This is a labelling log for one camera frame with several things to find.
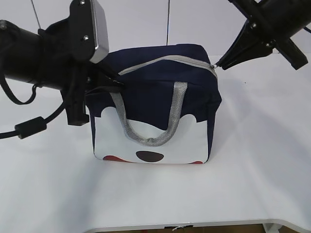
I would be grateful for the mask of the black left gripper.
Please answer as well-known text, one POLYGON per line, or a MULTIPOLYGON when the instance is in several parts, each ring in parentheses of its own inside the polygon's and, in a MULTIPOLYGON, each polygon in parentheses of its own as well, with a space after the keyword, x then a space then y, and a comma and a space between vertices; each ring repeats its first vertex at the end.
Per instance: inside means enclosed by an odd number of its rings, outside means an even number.
POLYGON ((124 84, 117 78, 119 74, 101 60, 78 62, 71 53, 69 21, 61 20, 47 29, 39 29, 41 59, 37 76, 42 87, 60 91, 62 102, 44 123, 49 124, 62 112, 67 123, 82 126, 89 122, 86 113, 86 96, 93 93, 119 93, 124 84))

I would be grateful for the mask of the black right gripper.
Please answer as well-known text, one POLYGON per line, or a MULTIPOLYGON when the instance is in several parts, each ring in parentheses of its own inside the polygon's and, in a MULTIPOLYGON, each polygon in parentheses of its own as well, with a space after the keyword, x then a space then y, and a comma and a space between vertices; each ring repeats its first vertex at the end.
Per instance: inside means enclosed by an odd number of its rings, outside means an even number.
POLYGON ((306 27, 304 0, 233 0, 246 17, 228 51, 216 63, 227 70, 240 63, 265 57, 277 49, 298 70, 306 64, 305 54, 291 37, 306 27))

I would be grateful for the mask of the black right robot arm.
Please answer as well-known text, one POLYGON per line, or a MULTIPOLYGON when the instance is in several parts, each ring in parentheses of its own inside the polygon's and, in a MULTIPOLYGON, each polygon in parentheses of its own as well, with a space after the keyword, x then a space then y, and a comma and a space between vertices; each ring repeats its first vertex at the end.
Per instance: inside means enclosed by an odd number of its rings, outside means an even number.
POLYGON ((274 49, 295 70, 308 63, 291 37, 311 22, 309 0, 233 0, 231 3, 246 17, 246 22, 216 66, 227 70, 240 63, 266 57, 274 49))

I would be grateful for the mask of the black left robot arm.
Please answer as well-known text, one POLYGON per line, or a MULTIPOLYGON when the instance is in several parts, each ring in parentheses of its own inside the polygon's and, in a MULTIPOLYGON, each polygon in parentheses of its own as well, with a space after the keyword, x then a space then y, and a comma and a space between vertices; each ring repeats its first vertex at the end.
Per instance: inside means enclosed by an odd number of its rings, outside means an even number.
POLYGON ((47 87, 59 90, 62 103, 49 117, 31 121, 45 126, 61 112, 66 112, 71 126, 89 122, 86 95, 94 92, 117 93, 123 89, 117 73, 103 61, 92 62, 95 32, 91 20, 74 22, 66 18, 39 29, 24 30, 10 21, 0 22, 0 85, 7 97, 22 105, 7 80, 32 84, 32 89, 47 87))

